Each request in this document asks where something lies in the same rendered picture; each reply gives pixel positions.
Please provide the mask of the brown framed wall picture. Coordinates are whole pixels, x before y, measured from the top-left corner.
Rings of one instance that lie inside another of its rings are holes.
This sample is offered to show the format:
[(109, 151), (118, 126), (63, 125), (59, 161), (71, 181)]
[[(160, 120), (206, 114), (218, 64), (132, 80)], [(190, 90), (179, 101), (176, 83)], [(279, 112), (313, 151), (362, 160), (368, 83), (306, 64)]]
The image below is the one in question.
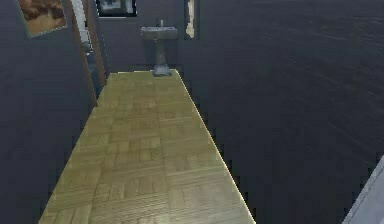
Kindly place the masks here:
[(67, 27), (62, 0), (18, 0), (30, 38)]

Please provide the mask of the black framed wall picture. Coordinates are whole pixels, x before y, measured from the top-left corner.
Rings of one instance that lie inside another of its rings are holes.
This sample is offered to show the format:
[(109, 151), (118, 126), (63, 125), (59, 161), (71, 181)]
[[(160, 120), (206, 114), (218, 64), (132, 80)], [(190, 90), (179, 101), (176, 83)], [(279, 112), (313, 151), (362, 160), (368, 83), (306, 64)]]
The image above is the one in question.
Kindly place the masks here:
[(135, 17), (135, 0), (95, 0), (100, 17)]

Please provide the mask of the pale grey furniture corner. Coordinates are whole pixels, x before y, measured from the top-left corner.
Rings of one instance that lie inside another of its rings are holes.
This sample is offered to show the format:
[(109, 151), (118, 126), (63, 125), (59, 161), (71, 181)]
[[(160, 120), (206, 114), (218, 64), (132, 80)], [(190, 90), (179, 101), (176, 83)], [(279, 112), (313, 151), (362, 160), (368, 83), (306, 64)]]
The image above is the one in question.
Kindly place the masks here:
[(373, 169), (342, 224), (384, 224), (384, 155)]

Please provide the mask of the grey pedestal sink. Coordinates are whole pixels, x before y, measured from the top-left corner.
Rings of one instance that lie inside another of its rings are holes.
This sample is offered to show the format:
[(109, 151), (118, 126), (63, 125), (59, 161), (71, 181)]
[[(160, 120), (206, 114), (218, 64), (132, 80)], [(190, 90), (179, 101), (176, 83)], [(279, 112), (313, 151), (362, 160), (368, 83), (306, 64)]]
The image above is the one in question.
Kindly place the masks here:
[(171, 76), (172, 73), (166, 60), (165, 42), (176, 40), (178, 38), (178, 30), (175, 27), (165, 26), (164, 21), (161, 20), (159, 26), (142, 27), (141, 36), (144, 40), (151, 40), (155, 44), (153, 76)]

